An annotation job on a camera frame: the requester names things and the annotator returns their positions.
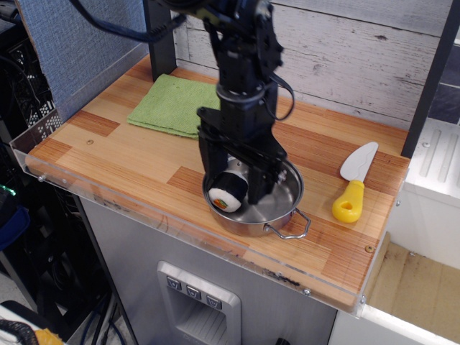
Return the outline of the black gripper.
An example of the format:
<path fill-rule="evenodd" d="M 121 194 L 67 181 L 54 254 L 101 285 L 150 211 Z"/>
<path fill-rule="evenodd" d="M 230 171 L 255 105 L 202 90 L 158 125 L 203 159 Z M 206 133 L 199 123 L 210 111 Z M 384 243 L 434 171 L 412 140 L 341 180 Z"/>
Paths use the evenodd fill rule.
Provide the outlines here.
<path fill-rule="evenodd" d="M 277 92 L 268 91 L 255 98 L 220 95 L 219 110 L 201 107 L 197 115 L 201 160 L 210 179 L 228 167 L 228 155 L 249 166 L 248 203 L 256 205 L 269 195 L 280 179 L 287 158 L 272 133 Z"/>

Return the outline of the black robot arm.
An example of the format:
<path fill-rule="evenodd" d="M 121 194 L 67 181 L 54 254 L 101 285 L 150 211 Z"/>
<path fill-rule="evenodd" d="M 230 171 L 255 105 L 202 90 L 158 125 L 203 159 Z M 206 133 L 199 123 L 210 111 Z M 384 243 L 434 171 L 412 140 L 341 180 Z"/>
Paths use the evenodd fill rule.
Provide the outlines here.
<path fill-rule="evenodd" d="M 206 177 L 227 169 L 229 155 L 249 168 L 247 198 L 255 205 L 278 181 L 286 151 L 274 138 L 282 46 L 274 32 L 269 1 L 161 1 L 200 19 L 209 34 L 219 77 L 218 110 L 201 107 L 199 147 Z"/>

